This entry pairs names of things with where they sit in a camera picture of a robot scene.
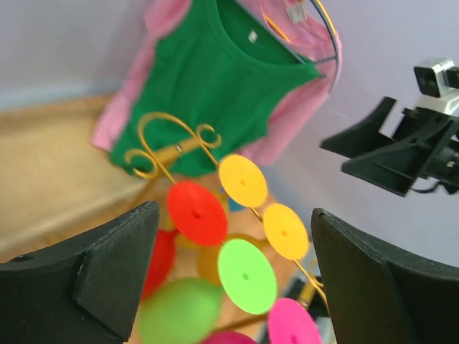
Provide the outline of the green wine glass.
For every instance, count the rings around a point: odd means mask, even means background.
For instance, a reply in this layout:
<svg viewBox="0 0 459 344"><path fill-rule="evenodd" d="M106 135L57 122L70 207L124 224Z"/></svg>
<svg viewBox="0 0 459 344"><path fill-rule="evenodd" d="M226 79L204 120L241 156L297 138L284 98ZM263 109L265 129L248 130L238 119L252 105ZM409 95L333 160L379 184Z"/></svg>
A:
<svg viewBox="0 0 459 344"><path fill-rule="evenodd" d="M219 318L223 296L253 315L266 313L277 299L277 280L265 255L244 239L231 239L217 257L220 286L199 277L169 282L138 313L143 343L198 343Z"/></svg>

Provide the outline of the red wine glass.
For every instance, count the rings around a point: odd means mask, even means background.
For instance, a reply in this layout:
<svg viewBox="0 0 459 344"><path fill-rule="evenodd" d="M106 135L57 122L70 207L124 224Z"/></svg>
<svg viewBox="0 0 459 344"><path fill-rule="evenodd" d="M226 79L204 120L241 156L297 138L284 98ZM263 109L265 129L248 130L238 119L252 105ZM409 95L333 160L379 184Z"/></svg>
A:
<svg viewBox="0 0 459 344"><path fill-rule="evenodd" d="M166 208L174 230L157 232L142 301L153 295L171 271L176 259L175 239L179 234L203 247L218 245L227 235L227 217L219 199L198 183L175 183L166 195Z"/></svg>

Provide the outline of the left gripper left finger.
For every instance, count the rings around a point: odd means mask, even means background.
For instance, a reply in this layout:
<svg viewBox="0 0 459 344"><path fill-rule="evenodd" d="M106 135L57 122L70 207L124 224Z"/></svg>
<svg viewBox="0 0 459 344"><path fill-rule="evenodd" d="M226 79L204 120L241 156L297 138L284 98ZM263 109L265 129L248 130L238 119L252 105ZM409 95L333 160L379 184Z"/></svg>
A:
<svg viewBox="0 0 459 344"><path fill-rule="evenodd" d="M1 342L129 341L158 221L158 204L147 201L1 264Z"/></svg>

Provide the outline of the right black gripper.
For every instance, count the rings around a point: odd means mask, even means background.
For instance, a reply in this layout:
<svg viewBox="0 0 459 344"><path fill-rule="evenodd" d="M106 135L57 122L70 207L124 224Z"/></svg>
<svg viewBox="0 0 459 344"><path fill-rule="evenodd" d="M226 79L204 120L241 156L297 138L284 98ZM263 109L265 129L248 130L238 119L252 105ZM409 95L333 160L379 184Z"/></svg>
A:
<svg viewBox="0 0 459 344"><path fill-rule="evenodd" d="M342 172L398 196L410 189L430 194L440 186L457 194L458 117L426 107L404 108L393 135L399 143L393 143L379 129L395 103L384 97L364 119L322 140L320 148L351 158Z"/></svg>

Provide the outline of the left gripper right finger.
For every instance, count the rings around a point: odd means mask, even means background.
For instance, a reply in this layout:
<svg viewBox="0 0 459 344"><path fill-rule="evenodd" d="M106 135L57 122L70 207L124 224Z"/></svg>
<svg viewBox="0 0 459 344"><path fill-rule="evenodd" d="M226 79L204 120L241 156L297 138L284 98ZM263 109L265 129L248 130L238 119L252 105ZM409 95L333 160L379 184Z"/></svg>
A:
<svg viewBox="0 0 459 344"><path fill-rule="evenodd" d="M458 342L458 268L324 209L313 210L311 231L338 343Z"/></svg>

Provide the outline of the blue wine glass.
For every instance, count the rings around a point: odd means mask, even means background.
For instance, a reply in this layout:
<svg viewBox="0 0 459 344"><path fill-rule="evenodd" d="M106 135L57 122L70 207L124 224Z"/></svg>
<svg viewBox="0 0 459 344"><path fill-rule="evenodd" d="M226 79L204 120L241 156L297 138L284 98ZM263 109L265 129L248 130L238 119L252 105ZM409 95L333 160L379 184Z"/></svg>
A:
<svg viewBox="0 0 459 344"><path fill-rule="evenodd" d="M230 198L222 187L219 188L219 192L217 195L219 199L222 201L222 205L225 211L227 212L232 213L232 212L243 211L246 209L243 205L237 203L234 199Z"/></svg>

